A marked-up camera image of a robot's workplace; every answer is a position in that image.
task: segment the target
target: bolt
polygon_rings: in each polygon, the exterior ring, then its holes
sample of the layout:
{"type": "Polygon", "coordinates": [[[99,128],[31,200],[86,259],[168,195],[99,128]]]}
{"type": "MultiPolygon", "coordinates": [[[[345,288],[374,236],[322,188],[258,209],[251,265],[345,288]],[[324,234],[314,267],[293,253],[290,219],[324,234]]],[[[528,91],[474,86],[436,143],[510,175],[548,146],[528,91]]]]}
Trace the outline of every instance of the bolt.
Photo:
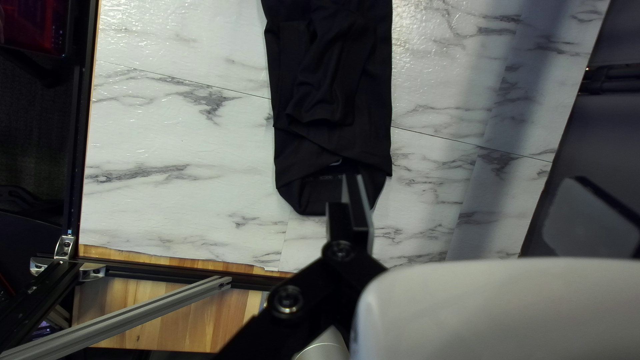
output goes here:
{"type": "Polygon", "coordinates": [[[347,261],[353,257],[351,243],[344,240],[329,243],[329,256],[337,261],[347,261]]]}
{"type": "Polygon", "coordinates": [[[274,298],[275,308],[284,314],[295,313],[302,306],[302,294],[297,286],[282,286],[274,298]]]}

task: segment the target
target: white marble table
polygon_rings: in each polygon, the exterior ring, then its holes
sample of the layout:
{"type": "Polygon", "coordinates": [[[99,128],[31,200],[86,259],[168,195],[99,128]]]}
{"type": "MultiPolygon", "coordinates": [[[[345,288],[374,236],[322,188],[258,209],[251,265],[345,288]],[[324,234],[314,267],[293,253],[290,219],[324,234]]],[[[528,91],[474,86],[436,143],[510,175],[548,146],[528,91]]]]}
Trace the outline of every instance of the white marble table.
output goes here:
{"type": "MultiPolygon", "coordinates": [[[[387,266],[516,256],[608,0],[394,0],[387,266]]],[[[296,271],[257,0],[102,0],[80,242],[296,271]]]]}

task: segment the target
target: folded fabric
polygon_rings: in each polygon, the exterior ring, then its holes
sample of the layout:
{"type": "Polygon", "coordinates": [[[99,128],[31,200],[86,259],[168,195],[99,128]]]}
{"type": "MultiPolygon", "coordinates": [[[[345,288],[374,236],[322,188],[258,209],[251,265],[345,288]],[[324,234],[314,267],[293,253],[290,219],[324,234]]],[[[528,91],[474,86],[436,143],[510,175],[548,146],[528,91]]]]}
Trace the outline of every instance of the folded fabric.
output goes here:
{"type": "Polygon", "coordinates": [[[302,215],[391,176],[391,0],[262,0],[276,188],[302,215]]]}

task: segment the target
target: wooden floor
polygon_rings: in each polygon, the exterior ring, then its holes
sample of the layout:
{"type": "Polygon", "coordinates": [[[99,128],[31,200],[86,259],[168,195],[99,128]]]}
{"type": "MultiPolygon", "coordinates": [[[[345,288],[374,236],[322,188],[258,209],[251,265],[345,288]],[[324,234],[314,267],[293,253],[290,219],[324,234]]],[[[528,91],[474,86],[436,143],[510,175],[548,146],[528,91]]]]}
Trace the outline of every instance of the wooden floor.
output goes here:
{"type": "MultiPolygon", "coordinates": [[[[80,245],[80,256],[140,261],[248,274],[290,276],[287,272],[266,271],[259,266],[221,261],[168,258],[138,252],[80,245]]],[[[185,286],[169,282],[103,278],[76,288],[73,324],[160,296],[185,286]]],[[[94,347],[147,350],[217,352],[242,325],[260,309],[263,292],[229,289],[170,314],[156,318],[94,347]]]]}

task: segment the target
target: black garment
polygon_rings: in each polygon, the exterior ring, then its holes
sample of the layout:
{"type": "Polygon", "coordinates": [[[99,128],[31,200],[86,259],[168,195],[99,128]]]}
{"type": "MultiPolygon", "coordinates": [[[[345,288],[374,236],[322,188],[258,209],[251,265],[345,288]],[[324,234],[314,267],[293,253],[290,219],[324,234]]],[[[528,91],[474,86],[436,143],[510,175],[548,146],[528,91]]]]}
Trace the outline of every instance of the black garment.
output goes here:
{"type": "Polygon", "coordinates": [[[373,206],[391,176],[391,0],[262,0],[276,187],[302,215],[362,174],[373,206]]]}

